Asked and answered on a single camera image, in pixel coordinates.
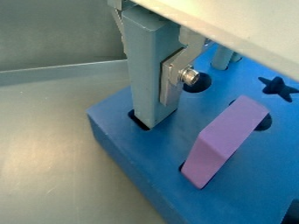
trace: screw head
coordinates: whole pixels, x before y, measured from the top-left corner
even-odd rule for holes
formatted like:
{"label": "screw head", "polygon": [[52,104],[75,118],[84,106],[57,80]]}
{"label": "screw head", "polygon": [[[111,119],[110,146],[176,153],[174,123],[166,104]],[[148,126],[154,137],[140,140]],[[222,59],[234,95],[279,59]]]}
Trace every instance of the screw head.
{"label": "screw head", "polygon": [[187,67],[182,72],[182,81],[188,85],[192,86],[198,79],[200,78],[200,73],[194,70],[191,67]]}

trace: white panel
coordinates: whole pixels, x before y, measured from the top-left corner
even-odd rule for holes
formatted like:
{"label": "white panel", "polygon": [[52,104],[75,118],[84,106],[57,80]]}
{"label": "white panel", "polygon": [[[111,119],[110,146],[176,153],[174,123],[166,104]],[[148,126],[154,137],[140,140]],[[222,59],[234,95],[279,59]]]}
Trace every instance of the white panel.
{"label": "white panel", "polygon": [[299,80],[299,1],[134,0]]}

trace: blue foam base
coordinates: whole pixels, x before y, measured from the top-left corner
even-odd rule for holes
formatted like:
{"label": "blue foam base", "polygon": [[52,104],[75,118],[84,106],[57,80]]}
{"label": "blue foam base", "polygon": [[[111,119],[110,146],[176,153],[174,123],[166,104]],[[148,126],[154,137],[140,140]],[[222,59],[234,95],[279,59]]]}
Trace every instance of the blue foam base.
{"label": "blue foam base", "polygon": [[[280,223],[292,199],[299,199],[299,95],[290,103],[263,94],[258,77],[279,74],[252,60],[218,71],[211,57],[207,52],[195,65],[211,76],[211,87],[198,94],[183,92],[178,110],[154,129],[142,130],[127,115],[134,108],[128,87],[88,109],[94,134],[170,223]],[[240,95],[270,109],[272,126],[251,134],[198,190],[179,166],[199,132]]]}

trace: gray table surface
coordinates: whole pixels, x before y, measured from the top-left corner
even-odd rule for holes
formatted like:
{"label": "gray table surface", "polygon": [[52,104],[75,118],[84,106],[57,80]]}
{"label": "gray table surface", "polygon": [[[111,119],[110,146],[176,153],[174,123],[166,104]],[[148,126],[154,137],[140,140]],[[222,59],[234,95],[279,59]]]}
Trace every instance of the gray table surface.
{"label": "gray table surface", "polygon": [[85,115],[128,84],[124,60],[0,73],[0,223],[164,223]]}

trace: purple rectangular block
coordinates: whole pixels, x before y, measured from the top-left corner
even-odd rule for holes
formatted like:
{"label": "purple rectangular block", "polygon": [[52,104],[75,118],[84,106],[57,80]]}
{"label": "purple rectangular block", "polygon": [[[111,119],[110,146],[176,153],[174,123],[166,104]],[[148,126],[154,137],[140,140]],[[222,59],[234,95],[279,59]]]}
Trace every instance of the purple rectangular block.
{"label": "purple rectangular block", "polygon": [[196,187],[207,185],[267,113],[263,105],[242,95],[200,132],[182,167]]}

